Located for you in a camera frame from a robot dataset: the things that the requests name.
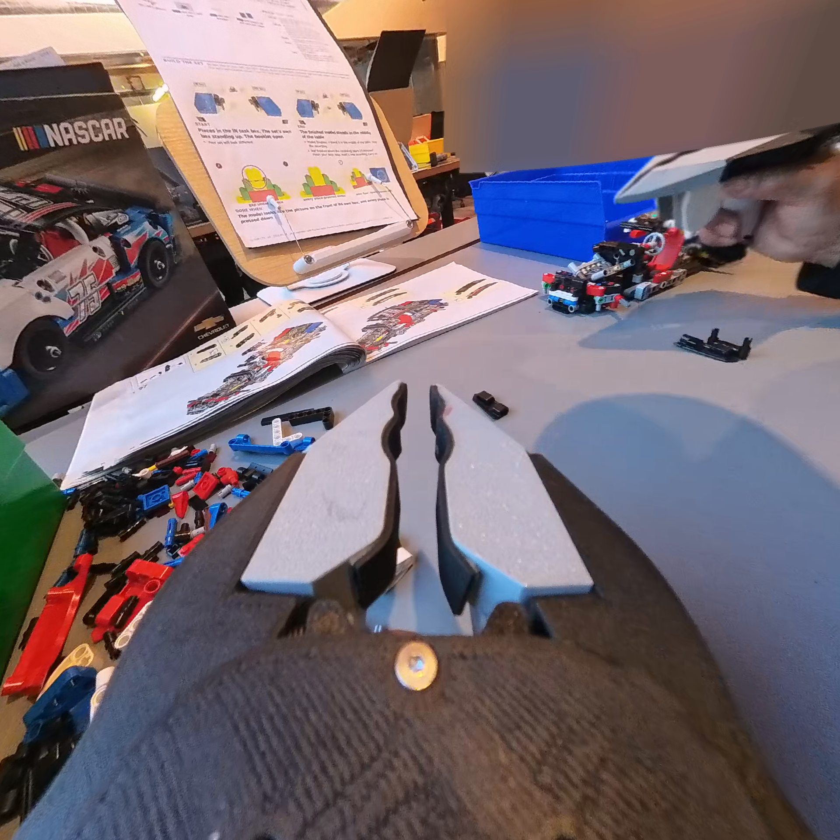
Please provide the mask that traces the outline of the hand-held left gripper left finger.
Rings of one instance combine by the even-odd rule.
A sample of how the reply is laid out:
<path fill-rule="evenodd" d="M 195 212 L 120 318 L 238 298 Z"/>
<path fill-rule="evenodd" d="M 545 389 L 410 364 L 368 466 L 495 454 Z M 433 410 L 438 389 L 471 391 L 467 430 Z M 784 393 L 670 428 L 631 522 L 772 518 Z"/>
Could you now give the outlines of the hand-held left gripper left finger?
<path fill-rule="evenodd" d="M 395 381 L 303 456 L 240 582 L 364 610 L 396 572 L 407 386 Z"/>

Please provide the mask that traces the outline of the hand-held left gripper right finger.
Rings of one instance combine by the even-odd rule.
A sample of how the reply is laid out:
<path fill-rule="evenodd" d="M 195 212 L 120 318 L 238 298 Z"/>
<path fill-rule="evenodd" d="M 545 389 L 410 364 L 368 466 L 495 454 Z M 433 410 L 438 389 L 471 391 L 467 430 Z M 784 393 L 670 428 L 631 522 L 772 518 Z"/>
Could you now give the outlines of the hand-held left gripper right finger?
<path fill-rule="evenodd" d="M 442 385 L 429 388 L 438 576 L 450 611 L 588 595 L 595 585 L 529 453 Z"/>

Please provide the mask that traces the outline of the toy brick car chassis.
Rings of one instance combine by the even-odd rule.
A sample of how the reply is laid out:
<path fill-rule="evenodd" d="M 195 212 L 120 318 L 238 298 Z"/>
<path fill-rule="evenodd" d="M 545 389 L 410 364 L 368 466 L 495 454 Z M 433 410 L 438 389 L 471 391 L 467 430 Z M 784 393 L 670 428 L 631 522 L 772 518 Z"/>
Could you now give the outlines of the toy brick car chassis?
<path fill-rule="evenodd" d="M 618 227 L 622 236 L 593 245 L 588 261 L 543 275 L 542 291 L 553 310 L 589 315 L 628 307 L 747 253 L 745 245 L 705 246 L 658 213 L 631 217 Z"/>

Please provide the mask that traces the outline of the person's right forearm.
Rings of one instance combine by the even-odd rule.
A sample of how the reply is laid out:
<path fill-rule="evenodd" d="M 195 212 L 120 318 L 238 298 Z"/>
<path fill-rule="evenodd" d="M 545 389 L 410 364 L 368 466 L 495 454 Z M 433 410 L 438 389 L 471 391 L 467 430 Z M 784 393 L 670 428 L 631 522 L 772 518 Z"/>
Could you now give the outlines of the person's right forearm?
<path fill-rule="evenodd" d="M 840 298 L 839 265 L 827 267 L 805 262 L 796 278 L 799 291 L 820 298 L 838 300 Z"/>

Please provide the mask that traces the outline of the grey desk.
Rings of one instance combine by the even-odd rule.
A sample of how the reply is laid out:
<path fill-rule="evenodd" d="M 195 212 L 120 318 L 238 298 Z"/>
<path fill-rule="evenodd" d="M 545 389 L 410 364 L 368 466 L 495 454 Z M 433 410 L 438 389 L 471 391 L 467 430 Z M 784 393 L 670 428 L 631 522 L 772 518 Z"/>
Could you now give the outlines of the grey desk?
<path fill-rule="evenodd" d="M 283 633 L 245 569 L 301 457 L 186 560 L 18 838 L 838 838 L 838 485 L 675 395 L 530 454 L 595 580 L 428 638 Z"/>

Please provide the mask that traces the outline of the person's right hand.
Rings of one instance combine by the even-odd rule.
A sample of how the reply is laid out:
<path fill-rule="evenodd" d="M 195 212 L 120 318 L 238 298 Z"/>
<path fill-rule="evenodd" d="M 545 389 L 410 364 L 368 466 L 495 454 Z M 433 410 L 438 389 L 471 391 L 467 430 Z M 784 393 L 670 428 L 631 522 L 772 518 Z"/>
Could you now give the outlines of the person's right hand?
<path fill-rule="evenodd" d="M 731 200 L 762 204 L 752 230 L 755 251 L 787 263 L 838 265 L 838 154 L 735 177 L 722 191 Z"/>

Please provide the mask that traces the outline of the blue plastic bin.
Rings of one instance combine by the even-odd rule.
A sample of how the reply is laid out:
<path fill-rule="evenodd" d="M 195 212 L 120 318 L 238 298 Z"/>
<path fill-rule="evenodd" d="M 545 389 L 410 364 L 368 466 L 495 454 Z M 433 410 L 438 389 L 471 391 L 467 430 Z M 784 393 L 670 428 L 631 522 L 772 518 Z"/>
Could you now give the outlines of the blue plastic bin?
<path fill-rule="evenodd" d="M 479 238 L 496 245 L 583 261 L 593 245 L 628 240 L 622 223 L 653 212 L 654 200 L 615 204 L 649 158 L 509 171 L 470 182 Z"/>

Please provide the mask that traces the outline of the open instruction booklet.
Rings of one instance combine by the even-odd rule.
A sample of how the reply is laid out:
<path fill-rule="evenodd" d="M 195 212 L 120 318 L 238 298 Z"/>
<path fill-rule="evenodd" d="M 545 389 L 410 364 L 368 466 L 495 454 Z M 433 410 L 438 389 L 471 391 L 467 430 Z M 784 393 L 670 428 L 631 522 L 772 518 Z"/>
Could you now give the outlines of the open instruction booklet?
<path fill-rule="evenodd" d="M 282 297 L 221 338 L 94 395 L 61 489 L 183 445 L 316 372 L 357 370 L 537 293 L 451 262 L 325 311 Z"/>

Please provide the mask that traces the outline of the black pronged brick piece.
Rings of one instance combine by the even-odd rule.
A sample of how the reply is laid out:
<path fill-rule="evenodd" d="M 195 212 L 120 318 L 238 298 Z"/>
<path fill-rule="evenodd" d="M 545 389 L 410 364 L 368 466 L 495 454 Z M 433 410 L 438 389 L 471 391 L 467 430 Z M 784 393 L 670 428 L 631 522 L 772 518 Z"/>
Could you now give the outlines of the black pronged brick piece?
<path fill-rule="evenodd" d="M 675 346 L 704 358 L 731 364 L 748 359 L 752 350 L 752 339 L 748 337 L 740 344 L 732 343 L 720 339 L 719 329 L 713 329 L 707 339 L 684 333 L 675 342 Z"/>

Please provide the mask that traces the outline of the wooden document stand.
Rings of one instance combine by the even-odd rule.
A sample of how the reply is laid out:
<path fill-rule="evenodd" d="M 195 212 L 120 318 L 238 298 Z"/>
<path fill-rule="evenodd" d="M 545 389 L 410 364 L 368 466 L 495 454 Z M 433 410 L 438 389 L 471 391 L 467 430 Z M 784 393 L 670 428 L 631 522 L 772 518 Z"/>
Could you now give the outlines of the wooden document stand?
<path fill-rule="evenodd" d="M 244 246 L 173 100 L 167 98 L 159 105 L 156 128 L 164 148 L 204 210 L 210 225 L 247 277 L 265 286 L 286 287 L 305 276 L 336 267 L 355 257 L 372 256 L 379 250 L 401 245 L 424 232 L 428 218 L 424 197 L 381 106 L 372 96 L 368 99 L 392 159 L 395 181 L 389 186 L 394 193 L 405 194 L 416 220 L 411 224 L 396 224 L 394 235 L 386 235 L 385 227 L 373 227 L 305 239 L 301 247 L 295 242 L 256 248 Z"/>

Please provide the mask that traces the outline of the yellow storage bin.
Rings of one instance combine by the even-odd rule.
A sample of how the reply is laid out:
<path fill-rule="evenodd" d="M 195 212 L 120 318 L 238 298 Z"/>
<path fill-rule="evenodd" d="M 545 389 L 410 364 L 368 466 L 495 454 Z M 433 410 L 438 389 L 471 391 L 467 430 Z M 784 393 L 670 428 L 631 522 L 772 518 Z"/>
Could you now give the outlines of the yellow storage bin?
<path fill-rule="evenodd" d="M 448 161 L 443 138 L 430 139 L 426 136 L 412 138 L 407 146 L 411 161 L 416 165 L 416 171 L 421 172 L 435 168 Z"/>

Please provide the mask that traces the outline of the open cardboard box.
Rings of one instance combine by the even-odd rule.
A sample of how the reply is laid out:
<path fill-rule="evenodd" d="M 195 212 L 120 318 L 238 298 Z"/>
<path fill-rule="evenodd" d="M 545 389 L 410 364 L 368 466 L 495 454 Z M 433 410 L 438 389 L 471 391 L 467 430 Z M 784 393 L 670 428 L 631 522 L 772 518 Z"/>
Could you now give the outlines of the open cardboard box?
<path fill-rule="evenodd" d="M 394 137 L 405 146 L 428 141 L 444 153 L 445 36 L 422 29 L 381 31 L 365 86 Z"/>

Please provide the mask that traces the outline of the green box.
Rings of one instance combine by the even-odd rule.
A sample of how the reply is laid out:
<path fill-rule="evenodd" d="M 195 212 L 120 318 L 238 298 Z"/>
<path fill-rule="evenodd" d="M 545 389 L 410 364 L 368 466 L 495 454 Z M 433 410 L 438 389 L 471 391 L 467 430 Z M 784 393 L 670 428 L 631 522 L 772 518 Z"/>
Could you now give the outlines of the green box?
<path fill-rule="evenodd" d="M 13 655 L 66 501 L 1 424 L 1 672 Z"/>

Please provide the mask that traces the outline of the black race car box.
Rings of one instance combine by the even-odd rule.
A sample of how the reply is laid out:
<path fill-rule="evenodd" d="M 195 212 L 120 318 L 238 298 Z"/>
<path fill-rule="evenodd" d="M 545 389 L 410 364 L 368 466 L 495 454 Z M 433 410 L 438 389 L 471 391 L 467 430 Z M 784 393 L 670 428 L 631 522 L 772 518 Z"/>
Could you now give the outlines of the black race car box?
<path fill-rule="evenodd" d="M 2 421 L 44 424 L 234 325 L 102 64 L 2 70 Z"/>

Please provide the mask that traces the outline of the white instruction sheet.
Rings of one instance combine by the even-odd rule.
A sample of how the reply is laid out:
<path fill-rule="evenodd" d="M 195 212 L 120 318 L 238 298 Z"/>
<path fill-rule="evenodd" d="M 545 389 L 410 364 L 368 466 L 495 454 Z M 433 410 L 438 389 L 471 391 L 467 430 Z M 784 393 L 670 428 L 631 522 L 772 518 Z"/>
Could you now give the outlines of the white instruction sheet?
<path fill-rule="evenodd" d="M 245 247 L 417 219 L 371 103 L 305 1 L 123 1 Z"/>

